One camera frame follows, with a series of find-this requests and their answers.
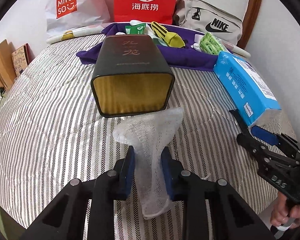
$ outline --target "green package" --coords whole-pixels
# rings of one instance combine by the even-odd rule
[[[218,40],[219,39],[212,33],[207,32],[200,40],[200,48],[204,52],[212,55],[219,55],[220,51],[229,52],[226,47]]]
[[[127,34],[143,34],[143,30],[146,28],[146,24],[145,23],[140,23],[138,25],[134,25],[134,26],[126,26],[126,33]]]

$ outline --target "striped mattress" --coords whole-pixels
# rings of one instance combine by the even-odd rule
[[[127,146],[114,142],[112,131],[129,117],[98,113],[90,88],[94,65],[82,65],[75,55],[104,37],[48,46],[20,75],[0,109],[0,206],[25,228],[71,179],[94,179],[125,156]],[[230,96],[213,72],[172,71],[176,81],[168,107],[185,112],[169,144],[172,157],[202,178],[226,179],[261,212],[277,192],[258,177],[257,163],[236,142],[240,129],[229,113],[235,108]],[[283,112],[265,128],[295,138]],[[127,201],[115,201],[114,214],[116,239],[181,239],[182,204],[144,220],[135,185]],[[84,239],[88,221],[89,206]]]

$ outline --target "box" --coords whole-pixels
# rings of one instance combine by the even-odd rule
[[[28,67],[29,60],[29,45],[26,43],[11,54],[12,63],[17,77]]]
[[[103,41],[91,88],[102,116],[127,116],[164,110],[174,80],[149,35],[113,35]]]
[[[265,125],[281,111],[271,90],[244,59],[221,51],[213,71],[249,127]]]

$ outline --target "red paper bag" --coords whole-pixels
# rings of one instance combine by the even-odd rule
[[[114,21],[171,24],[176,0],[114,0]]]

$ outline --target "tissue pack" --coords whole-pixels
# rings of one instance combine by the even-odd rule
[[[271,90],[244,59],[221,51],[213,71],[249,127],[265,125],[281,111]]]

